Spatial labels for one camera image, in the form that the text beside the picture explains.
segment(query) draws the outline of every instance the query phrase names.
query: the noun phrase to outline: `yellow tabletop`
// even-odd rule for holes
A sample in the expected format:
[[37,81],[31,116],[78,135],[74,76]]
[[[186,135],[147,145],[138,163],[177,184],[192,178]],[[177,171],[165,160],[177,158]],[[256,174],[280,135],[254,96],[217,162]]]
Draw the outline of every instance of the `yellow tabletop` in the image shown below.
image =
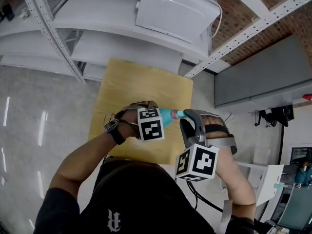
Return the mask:
[[[164,70],[111,59],[94,107],[89,140],[103,133],[106,113],[117,113],[131,103],[153,100],[159,108],[184,110],[191,107],[193,81]],[[164,129],[165,139],[141,142],[128,138],[109,154],[125,159],[158,164],[175,164],[184,150],[179,126],[175,120]]]

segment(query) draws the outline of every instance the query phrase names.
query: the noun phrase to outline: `black strap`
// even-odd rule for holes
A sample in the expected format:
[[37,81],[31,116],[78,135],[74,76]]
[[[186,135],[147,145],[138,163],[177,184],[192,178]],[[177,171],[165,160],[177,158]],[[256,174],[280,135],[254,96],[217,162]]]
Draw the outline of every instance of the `black strap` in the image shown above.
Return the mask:
[[213,133],[213,132],[224,132],[227,135],[229,134],[228,129],[225,126],[221,125],[205,125],[206,133]]
[[112,129],[109,133],[112,135],[117,145],[121,145],[122,143],[125,142],[125,139],[123,138],[117,127]]

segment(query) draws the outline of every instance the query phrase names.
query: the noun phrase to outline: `velcro strap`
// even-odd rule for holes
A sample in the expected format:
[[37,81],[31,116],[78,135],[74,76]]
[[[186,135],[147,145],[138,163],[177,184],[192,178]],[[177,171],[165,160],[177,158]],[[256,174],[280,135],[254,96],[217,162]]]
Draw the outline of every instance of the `velcro strap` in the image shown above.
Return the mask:
[[225,126],[221,125],[205,125],[206,133],[213,133],[213,132],[224,132],[227,135],[229,134],[228,129]]

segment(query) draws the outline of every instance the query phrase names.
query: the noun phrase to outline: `polished concrete floor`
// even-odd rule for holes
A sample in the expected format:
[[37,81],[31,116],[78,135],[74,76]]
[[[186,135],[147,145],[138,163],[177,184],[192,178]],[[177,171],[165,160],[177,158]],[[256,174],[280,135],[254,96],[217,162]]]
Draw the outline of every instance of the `polished concrete floor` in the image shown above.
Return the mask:
[[[183,73],[189,67],[182,65]],[[221,113],[213,108],[214,77],[193,78],[192,108]],[[72,77],[30,69],[0,66],[0,222],[12,234],[33,231],[38,210],[52,176],[62,160],[87,140],[92,109],[100,83],[81,84]],[[254,127],[254,114],[231,116],[228,123],[238,144],[236,159],[276,163],[280,129]],[[171,166],[164,168],[173,176]],[[82,211],[91,197],[98,173],[83,183],[78,195]],[[178,185],[195,203],[184,181]],[[198,191],[222,207],[227,196],[218,178],[197,183]],[[198,211],[217,228],[221,213],[200,202]]]

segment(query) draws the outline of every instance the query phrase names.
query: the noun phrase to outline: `red object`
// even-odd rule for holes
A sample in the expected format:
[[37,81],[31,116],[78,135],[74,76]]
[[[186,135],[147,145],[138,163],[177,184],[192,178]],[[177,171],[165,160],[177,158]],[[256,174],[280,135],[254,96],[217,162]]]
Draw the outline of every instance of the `red object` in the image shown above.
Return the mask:
[[305,95],[302,98],[307,99],[307,100],[312,100],[312,95]]

